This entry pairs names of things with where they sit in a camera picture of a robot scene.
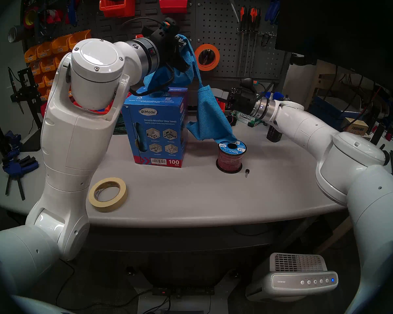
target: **masking tape roll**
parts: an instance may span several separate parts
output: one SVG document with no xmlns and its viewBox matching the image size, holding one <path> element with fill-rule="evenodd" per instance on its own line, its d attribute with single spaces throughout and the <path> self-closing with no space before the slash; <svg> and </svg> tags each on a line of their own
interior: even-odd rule
<svg viewBox="0 0 393 314">
<path fill-rule="evenodd" d="M 207 65 L 202 65 L 199 63 L 199 55 L 206 49 L 210 49 L 214 52 L 214 60 L 207 64 Z M 218 51 L 218 49 L 211 45 L 211 44 L 202 44 L 201 46 L 199 46 L 196 51 L 195 51 L 195 57 L 197 58 L 197 64 L 198 64 L 198 68 L 201 71 L 211 71 L 212 69 L 214 69 L 217 65 L 218 62 L 220 61 L 220 52 Z"/>
<path fill-rule="evenodd" d="M 99 201 L 99 194 L 103 189 L 109 187 L 118 187 L 118 194 L 108 201 Z M 89 201 L 95 207 L 96 210 L 107 212 L 119 208 L 128 196 L 128 190 L 125 182 L 118 177 L 107 177 L 97 182 L 89 191 Z"/>
</svg>

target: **white table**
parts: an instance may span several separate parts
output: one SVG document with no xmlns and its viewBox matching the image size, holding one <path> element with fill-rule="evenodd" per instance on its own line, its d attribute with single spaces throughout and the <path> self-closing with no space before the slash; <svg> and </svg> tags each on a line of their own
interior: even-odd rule
<svg viewBox="0 0 393 314">
<path fill-rule="evenodd" d="M 101 213 L 86 201 L 91 224 L 111 227 L 212 227 L 266 223 L 309 217 L 345 209 L 317 187 L 316 161 L 301 147 L 282 137 L 266 139 L 268 127 L 250 128 L 241 122 L 234 134 L 247 145 L 243 169 L 226 174 L 215 165 L 218 147 L 213 140 L 197 141 L 189 134 L 183 167 L 135 164 L 127 135 L 112 136 L 108 151 L 90 187 L 106 177 L 119 177 L 128 187 L 126 202 L 113 212 Z M 26 200 L 16 182 L 5 196 L 7 175 L 0 167 L 0 206 L 28 214 L 44 187 L 45 167 L 22 178 Z M 250 173 L 245 177 L 245 169 Z"/>
</svg>

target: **barcode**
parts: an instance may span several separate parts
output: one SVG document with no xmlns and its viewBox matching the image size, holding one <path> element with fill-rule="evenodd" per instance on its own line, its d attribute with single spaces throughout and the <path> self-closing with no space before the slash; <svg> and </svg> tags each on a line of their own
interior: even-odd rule
<svg viewBox="0 0 393 314">
<path fill-rule="evenodd" d="M 155 164 L 164 164 L 164 165 L 167 165 L 167 161 L 166 161 L 165 159 L 151 159 L 151 162 L 152 162 L 152 163 L 155 163 Z"/>
</svg>

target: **black monitor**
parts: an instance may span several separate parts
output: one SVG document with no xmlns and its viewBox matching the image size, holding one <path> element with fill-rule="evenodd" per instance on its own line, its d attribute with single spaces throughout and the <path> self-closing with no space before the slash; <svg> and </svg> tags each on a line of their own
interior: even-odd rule
<svg viewBox="0 0 393 314">
<path fill-rule="evenodd" d="M 352 70 L 393 91 L 393 0 L 281 0 L 275 48 Z"/>
</svg>

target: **screwdriver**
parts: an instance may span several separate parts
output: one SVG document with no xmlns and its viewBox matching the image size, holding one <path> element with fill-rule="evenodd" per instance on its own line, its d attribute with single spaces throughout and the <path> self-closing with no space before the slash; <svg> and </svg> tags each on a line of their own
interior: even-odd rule
<svg viewBox="0 0 393 314">
<path fill-rule="evenodd" d="M 249 31 L 255 31 L 255 19 L 257 15 L 257 10 L 256 8 L 251 8 L 250 12 L 248 13 L 247 20 L 248 20 L 248 30 Z M 248 38 L 248 47 L 246 50 L 246 59 L 245 59 L 245 72 L 243 76 L 246 76 L 246 64 L 248 62 L 248 57 L 249 57 L 249 44 L 250 44 L 250 35 L 251 33 L 249 32 L 249 38 Z"/>
<path fill-rule="evenodd" d="M 242 63 L 242 51 L 243 51 L 243 41 L 245 37 L 245 31 L 247 31 L 247 9 L 246 6 L 240 8 L 240 50 L 239 50 L 239 65 L 237 66 L 237 76 L 240 76 L 240 66 Z"/>
<path fill-rule="evenodd" d="M 258 37 L 258 33 L 259 33 L 259 25 L 261 23 L 261 15 L 262 15 L 262 10 L 256 9 L 256 17 L 255 17 L 254 29 L 253 29 L 255 32 L 255 39 L 253 40 L 252 58 L 250 61 L 250 68 L 249 68 L 249 77 L 250 78 L 252 77 L 253 58 L 255 57 L 256 38 Z"/>
</svg>

